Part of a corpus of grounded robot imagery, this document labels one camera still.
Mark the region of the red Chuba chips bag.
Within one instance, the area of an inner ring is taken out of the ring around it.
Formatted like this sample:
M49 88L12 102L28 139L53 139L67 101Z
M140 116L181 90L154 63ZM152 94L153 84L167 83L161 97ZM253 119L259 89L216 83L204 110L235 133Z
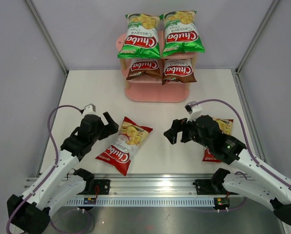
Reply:
M222 118L212 118L214 121L216 121L219 125L220 130L227 134L232 134L233 129L233 119L222 119ZM202 159L203 162L214 162L214 163L220 163L221 160L216 159L215 156L209 151L208 148L204 148L204 156Z
M138 125L128 117L124 117L117 139L96 159L114 166L123 176L126 176L132 159L152 131L152 128Z

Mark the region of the brown Chuba barbeque chips bag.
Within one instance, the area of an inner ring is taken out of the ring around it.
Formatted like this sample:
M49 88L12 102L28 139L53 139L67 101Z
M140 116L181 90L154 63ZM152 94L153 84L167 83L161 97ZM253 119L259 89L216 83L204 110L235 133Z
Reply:
M162 75L162 85L171 82L196 82L191 59L166 59Z

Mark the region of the green Chuba chips bag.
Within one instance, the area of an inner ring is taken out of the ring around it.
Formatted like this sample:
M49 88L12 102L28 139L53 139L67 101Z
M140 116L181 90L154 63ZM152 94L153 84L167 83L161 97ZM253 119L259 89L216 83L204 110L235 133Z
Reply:
M144 13L127 14L127 32L118 53L119 59L159 59L160 45L157 28L159 16Z
M205 52L195 18L196 11L173 11L160 15L164 24L163 57L177 53Z

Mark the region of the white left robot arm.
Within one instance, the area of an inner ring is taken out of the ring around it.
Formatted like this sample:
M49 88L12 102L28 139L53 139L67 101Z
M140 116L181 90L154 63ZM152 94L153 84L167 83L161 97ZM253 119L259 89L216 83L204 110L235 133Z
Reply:
M51 222L52 216L71 198L79 193L98 192L95 176L77 169L66 182L66 177L80 163L92 146L117 133L119 125L108 112L104 117L107 124L95 114L85 115L80 125L55 149L55 160L26 191L20 196L11 195L7 201L8 222L6 231L14 225L28 234L41 234Z

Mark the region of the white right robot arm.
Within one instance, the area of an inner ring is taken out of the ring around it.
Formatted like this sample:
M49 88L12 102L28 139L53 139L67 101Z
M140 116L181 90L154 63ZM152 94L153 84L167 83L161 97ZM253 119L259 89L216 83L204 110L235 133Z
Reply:
M210 179L216 193L235 193L250 198L269 208L282 222L291 226L291 180L257 157L237 138L224 134L219 124L210 116L201 116L194 121L175 119L164 136L171 144L194 141L223 163L237 172L220 168Z

